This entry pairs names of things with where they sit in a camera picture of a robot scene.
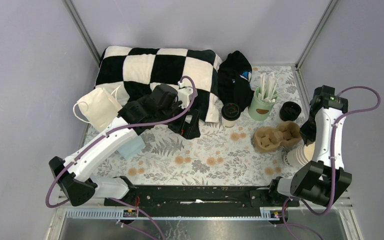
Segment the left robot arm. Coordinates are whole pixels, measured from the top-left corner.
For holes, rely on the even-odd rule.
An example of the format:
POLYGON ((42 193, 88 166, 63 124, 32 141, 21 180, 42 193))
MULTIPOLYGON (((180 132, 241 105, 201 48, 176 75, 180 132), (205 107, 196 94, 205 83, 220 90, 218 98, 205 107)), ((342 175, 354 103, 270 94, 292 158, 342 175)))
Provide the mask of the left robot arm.
POLYGON ((185 139, 200 136, 199 111, 192 108, 198 91, 195 85, 186 86, 180 80, 179 89, 163 83, 151 94, 128 102, 112 122, 95 138, 71 155, 55 156, 49 161, 54 175, 45 197, 48 208, 64 204, 50 203, 55 186, 59 186, 72 206, 83 205, 92 198, 114 199, 128 206, 135 200, 134 186, 126 177, 97 177, 95 169, 111 154, 147 129, 167 125, 185 139))

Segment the white paper bag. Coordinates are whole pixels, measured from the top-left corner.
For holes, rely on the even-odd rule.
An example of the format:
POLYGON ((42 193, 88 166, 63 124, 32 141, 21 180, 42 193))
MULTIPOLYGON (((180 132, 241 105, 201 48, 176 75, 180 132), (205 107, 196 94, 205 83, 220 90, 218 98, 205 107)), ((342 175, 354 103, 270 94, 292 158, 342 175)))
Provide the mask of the white paper bag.
POLYGON ((73 105, 74 116, 80 121, 92 125, 101 133, 122 109, 122 105, 117 99, 119 88, 120 85, 111 93, 102 87, 95 88, 73 105))

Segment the white paper coffee cup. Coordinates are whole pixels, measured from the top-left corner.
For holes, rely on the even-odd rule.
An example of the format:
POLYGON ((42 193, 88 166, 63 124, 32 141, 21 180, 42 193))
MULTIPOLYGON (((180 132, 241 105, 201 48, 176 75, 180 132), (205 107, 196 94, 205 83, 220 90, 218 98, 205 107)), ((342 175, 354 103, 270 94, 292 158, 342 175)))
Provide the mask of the white paper coffee cup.
POLYGON ((229 119, 229 118, 225 118, 224 116, 221 117, 221 125, 224 127, 224 128, 232 128, 238 121, 239 118, 235 118, 235 119, 229 119))

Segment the stack of paper cups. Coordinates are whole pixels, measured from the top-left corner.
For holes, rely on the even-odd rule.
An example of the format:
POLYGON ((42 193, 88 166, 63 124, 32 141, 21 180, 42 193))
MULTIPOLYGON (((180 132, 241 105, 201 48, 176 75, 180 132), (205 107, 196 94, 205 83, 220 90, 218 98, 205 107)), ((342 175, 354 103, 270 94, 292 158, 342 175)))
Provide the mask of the stack of paper cups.
POLYGON ((315 143, 300 145, 289 151, 284 157, 283 162, 290 167, 303 167, 313 158, 315 143))

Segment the brown cardboard cup carrier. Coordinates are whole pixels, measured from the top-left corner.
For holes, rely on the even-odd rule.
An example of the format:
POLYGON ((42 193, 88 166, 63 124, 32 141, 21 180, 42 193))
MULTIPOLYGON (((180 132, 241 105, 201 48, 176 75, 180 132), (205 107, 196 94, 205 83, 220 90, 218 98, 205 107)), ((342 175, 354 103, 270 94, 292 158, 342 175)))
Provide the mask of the brown cardboard cup carrier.
POLYGON ((302 140, 300 126, 293 121, 285 121, 277 127, 258 128, 252 137, 257 150, 262 153, 276 151, 279 147, 293 147, 302 140))

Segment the stack of black lids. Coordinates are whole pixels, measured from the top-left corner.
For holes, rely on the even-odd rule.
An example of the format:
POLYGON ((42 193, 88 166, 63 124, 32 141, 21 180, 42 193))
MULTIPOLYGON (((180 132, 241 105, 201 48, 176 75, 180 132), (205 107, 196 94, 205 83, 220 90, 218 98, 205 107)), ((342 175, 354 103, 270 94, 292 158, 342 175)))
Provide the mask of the stack of black lids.
POLYGON ((295 121, 302 112, 302 108, 299 104, 293 101, 285 102, 280 110, 279 117, 282 121, 295 121))

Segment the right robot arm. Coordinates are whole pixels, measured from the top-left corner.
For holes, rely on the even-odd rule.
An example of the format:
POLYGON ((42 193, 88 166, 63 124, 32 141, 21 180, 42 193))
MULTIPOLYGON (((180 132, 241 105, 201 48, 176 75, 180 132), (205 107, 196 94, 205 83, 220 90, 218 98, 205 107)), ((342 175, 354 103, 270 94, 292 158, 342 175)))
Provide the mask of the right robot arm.
POLYGON ((330 207, 352 182, 342 161, 342 129, 348 112, 348 100, 335 95, 335 89, 323 85, 314 90, 308 120, 300 134, 305 145, 315 150, 308 163, 292 178, 276 177, 269 185, 267 201, 280 206, 288 197, 300 198, 330 207))

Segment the light blue napkin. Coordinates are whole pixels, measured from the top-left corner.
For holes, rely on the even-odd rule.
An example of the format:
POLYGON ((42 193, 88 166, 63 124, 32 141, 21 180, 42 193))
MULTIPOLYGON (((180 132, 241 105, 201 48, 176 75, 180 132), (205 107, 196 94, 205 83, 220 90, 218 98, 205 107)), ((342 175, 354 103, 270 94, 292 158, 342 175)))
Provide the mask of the light blue napkin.
POLYGON ((146 147, 145 142, 140 136, 129 140, 127 143, 117 149, 117 152, 125 159, 130 160, 139 154, 146 147))

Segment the black white checkered pillow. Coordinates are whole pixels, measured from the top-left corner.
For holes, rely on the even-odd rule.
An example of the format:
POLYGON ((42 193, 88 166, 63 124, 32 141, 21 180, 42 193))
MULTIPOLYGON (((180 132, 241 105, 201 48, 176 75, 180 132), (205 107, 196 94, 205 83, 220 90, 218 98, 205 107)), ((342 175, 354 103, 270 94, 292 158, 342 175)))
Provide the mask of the black white checkered pillow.
POLYGON ((102 53, 95 87, 118 90, 121 105, 148 95, 159 84, 178 89, 183 76, 190 77, 197 97, 192 108, 199 119, 216 123, 220 112, 218 70, 222 59, 213 50, 109 46, 102 53))

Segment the green straw holder cup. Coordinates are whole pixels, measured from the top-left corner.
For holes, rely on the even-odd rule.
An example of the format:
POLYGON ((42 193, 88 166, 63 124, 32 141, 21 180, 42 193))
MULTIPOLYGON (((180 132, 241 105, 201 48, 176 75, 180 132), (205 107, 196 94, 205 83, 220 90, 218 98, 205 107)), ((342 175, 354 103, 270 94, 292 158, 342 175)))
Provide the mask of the green straw holder cup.
POLYGON ((258 98, 260 91, 260 87, 255 90, 251 104, 248 107, 248 114, 250 118, 258 122, 265 121, 269 117, 270 112, 275 105, 275 102, 260 100, 258 98))

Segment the floral table mat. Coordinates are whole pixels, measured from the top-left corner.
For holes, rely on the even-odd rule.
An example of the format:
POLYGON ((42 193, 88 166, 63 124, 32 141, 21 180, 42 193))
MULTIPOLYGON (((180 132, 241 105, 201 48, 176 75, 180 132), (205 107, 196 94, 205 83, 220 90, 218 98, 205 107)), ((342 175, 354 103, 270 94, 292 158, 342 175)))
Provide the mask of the floral table mat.
POLYGON ((283 103, 302 104, 294 66, 257 66, 252 69, 251 87, 259 86, 261 75, 274 74, 281 91, 278 102, 264 121, 255 121, 247 111, 230 128, 220 122, 200 122, 200 137, 186 140, 165 125, 141 134, 145 148, 130 159, 115 152, 93 174, 99 177, 126 176, 135 185, 266 186, 276 177, 290 178, 297 168, 283 158, 287 147, 262 153, 253 136, 262 127, 280 124, 283 103))

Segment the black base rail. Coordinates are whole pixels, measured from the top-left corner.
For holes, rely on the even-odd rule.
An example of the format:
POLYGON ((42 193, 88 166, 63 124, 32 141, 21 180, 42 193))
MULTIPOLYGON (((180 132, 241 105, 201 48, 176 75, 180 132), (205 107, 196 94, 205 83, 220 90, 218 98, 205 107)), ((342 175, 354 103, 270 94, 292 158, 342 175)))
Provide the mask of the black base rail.
POLYGON ((137 185, 121 199, 151 217, 258 218, 286 196, 265 186, 137 185))

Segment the black cloth bundle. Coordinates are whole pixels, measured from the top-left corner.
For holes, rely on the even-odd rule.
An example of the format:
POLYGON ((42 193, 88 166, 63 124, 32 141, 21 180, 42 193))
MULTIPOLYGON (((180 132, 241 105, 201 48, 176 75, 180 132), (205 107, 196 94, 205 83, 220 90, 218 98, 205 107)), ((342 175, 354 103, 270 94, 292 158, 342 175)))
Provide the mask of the black cloth bundle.
POLYGON ((218 94, 223 104, 233 103, 243 112, 252 102, 252 66, 238 50, 228 54, 218 70, 218 94))

